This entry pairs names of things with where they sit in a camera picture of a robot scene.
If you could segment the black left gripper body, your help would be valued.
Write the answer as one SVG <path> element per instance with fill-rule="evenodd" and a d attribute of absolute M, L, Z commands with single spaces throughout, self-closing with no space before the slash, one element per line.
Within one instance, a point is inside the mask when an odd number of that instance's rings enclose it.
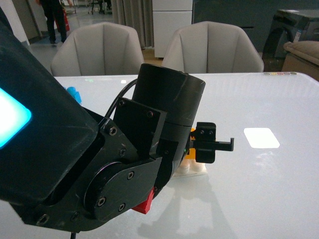
<path fill-rule="evenodd" d="M 155 195 L 168 183 L 184 159 L 205 85 L 202 79 L 181 71 L 147 63 L 140 67 L 133 100 L 166 113 L 158 144 L 162 161 L 155 181 Z M 217 150 L 234 149 L 233 138 L 230 142 L 216 141 L 216 125 L 212 122 L 198 122 L 192 136 L 195 137 L 195 160 L 199 163 L 213 163 Z"/>

